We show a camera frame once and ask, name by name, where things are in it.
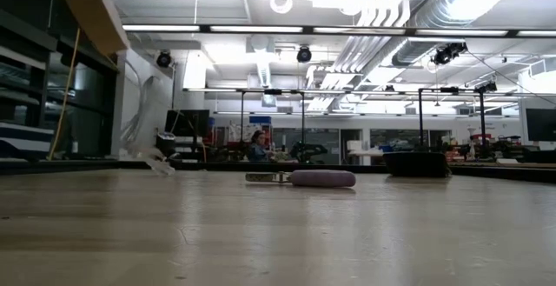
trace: computer monitor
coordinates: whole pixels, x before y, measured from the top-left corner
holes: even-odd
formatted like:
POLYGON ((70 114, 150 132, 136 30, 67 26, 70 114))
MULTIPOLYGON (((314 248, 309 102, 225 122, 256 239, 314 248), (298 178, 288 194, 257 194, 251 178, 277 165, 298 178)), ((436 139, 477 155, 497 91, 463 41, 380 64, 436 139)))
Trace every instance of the computer monitor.
POLYGON ((165 131, 176 136, 201 136, 209 133, 208 110, 168 110, 165 131))
POLYGON ((532 142, 556 142, 556 110, 527 109, 527 132, 532 142))

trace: floor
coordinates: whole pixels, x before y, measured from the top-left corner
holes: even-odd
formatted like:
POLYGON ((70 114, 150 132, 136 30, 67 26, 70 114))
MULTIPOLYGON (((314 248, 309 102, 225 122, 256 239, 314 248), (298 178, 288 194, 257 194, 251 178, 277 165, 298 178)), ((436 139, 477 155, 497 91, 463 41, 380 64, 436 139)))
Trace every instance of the floor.
POLYGON ((241 173, 0 178, 2 285, 554 285, 556 186, 241 173))

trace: ceiling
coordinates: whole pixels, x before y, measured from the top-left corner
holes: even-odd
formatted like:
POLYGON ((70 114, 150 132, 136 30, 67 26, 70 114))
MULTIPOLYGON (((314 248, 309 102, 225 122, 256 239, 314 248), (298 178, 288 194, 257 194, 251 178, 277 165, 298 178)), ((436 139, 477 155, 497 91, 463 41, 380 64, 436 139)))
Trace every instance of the ceiling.
MULTIPOLYGON (((124 24, 256 24, 256 25, 355 25, 359 15, 347 16, 337 9, 314 8, 310 0, 293 0, 290 12, 280 14, 270 8, 270 0, 113 0, 124 24)), ((410 0, 417 7, 421 0, 410 0)), ((485 15, 471 24, 473 28, 554 29, 556 0, 500 0, 485 15)), ((229 80, 247 81, 256 75, 255 62, 245 61, 247 35, 209 34, 141 34, 130 39, 153 57, 161 45, 171 45, 177 61, 186 50, 175 48, 180 43, 197 41, 210 59, 207 80, 211 87, 225 87, 229 80)), ((273 35, 281 56, 270 64, 273 76, 305 76, 311 64, 333 62, 347 42, 347 37, 273 35), (313 60, 298 64, 295 55, 303 44, 309 45, 313 60)), ((499 76, 499 89, 515 88, 517 72, 528 68, 545 55, 556 54, 553 40, 537 39, 467 39, 468 53, 432 73, 426 68, 402 71, 399 83, 389 81, 397 89, 416 90, 435 84, 462 86, 480 76, 499 76)))

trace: white ceiling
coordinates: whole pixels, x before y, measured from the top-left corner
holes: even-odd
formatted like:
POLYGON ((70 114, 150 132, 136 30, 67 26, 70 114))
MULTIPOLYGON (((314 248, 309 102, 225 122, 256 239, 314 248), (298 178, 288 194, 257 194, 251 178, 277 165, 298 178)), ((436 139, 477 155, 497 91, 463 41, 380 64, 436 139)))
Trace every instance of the white ceiling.
MULTIPOLYGON (((114 0, 124 23, 225 23, 246 24, 251 17, 252 24, 276 25, 352 25, 357 17, 345 16, 336 9, 316 9, 307 0, 294 0, 292 10, 287 14, 273 12, 270 0, 114 0)), ((419 0, 413 0, 415 6, 419 0)), ((471 24, 474 28, 556 28, 556 0, 501 0, 491 11, 471 24)), ((141 39, 141 46, 149 52, 155 51, 156 42, 201 42, 215 64, 208 72, 208 81, 218 86, 218 81, 247 79, 256 74, 254 63, 236 63, 239 52, 245 50, 246 35, 207 34, 150 34, 131 37, 141 39)), ((317 36, 273 36, 276 48, 288 53, 285 63, 271 63, 273 75, 305 76, 307 64, 295 62, 295 50, 301 44, 309 44, 314 59, 334 61, 346 43, 345 37, 317 36)), ((515 79, 515 72, 526 68, 512 62, 525 61, 524 58, 539 59, 545 54, 556 54, 553 40, 522 39, 468 39, 469 51, 508 77, 515 79), (502 63, 503 56, 508 62, 502 63)), ((492 69, 469 54, 452 62, 437 74, 428 70, 410 69, 400 74, 404 84, 399 88, 416 89, 422 85, 440 84, 462 85, 478 76, 492 72, 492 69)), ((503 78, 498 80, 499 88, 511 89, 514 85, 503 78)))

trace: dark hair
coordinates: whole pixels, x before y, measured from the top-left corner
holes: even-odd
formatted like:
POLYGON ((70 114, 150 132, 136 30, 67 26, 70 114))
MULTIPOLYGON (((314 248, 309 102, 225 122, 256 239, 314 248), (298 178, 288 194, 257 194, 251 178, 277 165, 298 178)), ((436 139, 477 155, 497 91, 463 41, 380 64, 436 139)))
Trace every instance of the dark hair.
POLYGON ((251 143, 256 143, 257 139, 262 134, 264 134, 264 132, 262 130, 256 130, 255 133, 251 136, 251 143))

